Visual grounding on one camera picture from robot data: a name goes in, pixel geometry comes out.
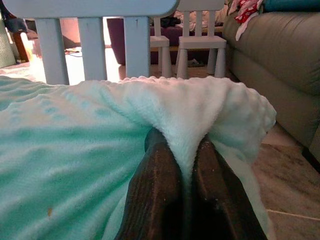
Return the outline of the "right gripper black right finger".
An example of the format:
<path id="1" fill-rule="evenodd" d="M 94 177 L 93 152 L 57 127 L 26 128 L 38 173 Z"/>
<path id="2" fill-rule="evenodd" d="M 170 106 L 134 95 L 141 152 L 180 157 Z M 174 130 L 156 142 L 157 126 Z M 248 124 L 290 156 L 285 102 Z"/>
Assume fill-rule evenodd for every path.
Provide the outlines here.
<path id="1" fill-rule="evenodd" d="M 193 240 L 267 239 L 243 184 L 208 136 L 192 170 Z"/>

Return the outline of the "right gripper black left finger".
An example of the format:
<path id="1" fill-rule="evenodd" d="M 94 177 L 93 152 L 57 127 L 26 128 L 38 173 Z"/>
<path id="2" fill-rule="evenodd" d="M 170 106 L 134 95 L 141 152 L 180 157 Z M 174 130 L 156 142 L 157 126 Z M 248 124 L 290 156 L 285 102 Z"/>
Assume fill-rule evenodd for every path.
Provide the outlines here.
<path id="1" fill-rule="evenodd" d="M 182 173 L 163 134 L 153 128 L 145 154 L 129 182 L 117 240 L 180 240 Z"/>

